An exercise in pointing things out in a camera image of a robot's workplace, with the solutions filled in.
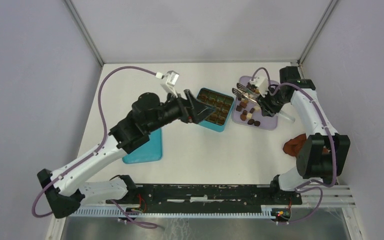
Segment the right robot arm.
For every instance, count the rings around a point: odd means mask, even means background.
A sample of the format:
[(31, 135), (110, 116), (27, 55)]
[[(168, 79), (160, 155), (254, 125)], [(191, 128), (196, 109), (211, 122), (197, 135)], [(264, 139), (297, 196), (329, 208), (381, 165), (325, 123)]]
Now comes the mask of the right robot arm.
[[(265, 76), (258, 76), (263, 70)], [(303, 124), (306, 140), (296, 155), (291, 170), (277, 177), (275, 187), (269, 189), (269, 199), (282, 204), (290, 191), (300, 192), (312, 183), (331, 188), (342, 174), (351, 145), (347, 135), (341, 135), (332, 126), (320, 106), (316, 86), (311, 79), (300, 76), (297, 66), (287, 66), (279, 71), (280, 82), (272, 83), (268, 70), (260, 67), (250, 79), (258, 88), (256, 101), (264, 117), (280, 114), (285, 104), (291, 104)]]

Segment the teal chocolate tin box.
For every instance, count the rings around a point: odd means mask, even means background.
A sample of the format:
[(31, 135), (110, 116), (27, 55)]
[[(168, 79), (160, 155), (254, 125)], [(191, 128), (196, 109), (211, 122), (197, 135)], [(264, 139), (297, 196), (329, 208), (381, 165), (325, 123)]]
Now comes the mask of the teal chocolate tin box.
[(232, 96), (205, 87), (199, 90), (197, 99), (215, 109), (199, 125), (218, 133), (223, 132), (231, 115), (235, 99)]

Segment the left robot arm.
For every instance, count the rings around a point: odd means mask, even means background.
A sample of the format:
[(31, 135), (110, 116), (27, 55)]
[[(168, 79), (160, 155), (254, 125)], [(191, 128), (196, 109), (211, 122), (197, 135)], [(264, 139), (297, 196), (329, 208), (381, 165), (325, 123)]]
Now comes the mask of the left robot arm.
[(216, 110), (197, 100), (190, 90), (186, 89), (184, 93), (185, 98), (169, 93), (165, 102), (161, 102), (155, 93), (141, 94), (131, 105), (127, 116), (110, 130), (104, 131), (102, 141), (94, 149), (64, 167), (38, 172), (37, 178), (51, 214), (61, 219), (73, 214), (82, 205), (109, 200), (133, 203), (137, 190), (129, 177), (101, 182), (88, 182), (88, 179), (146, 144), (152, 132), (176, 120), (199, 124)]

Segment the metal tongs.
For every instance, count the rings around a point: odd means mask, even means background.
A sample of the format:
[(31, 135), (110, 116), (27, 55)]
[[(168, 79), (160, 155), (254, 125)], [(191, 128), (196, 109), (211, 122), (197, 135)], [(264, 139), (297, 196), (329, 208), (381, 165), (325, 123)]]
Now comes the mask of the metal tongs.
[(242, 85), (239, 82), (236, 84), (236, 87), (233, 87), (231, 89), (231, 91), (238, 98), (247, 99), (250, 102), (254, 103), (256, 106), (259, 106), (261, 109), (261, 114), (264, 117), (274, 117), (277, 115), (288, 120), (291, 123), (294, 123), (296, 121), (293, 116), (287, 114), (281, 109), (278, 112), (271, 111), (271, 109), (268, 107), (268, 104), (263, 101), (262, 95), (252, 92), (250, 89), (248, 89), (246, 86)]

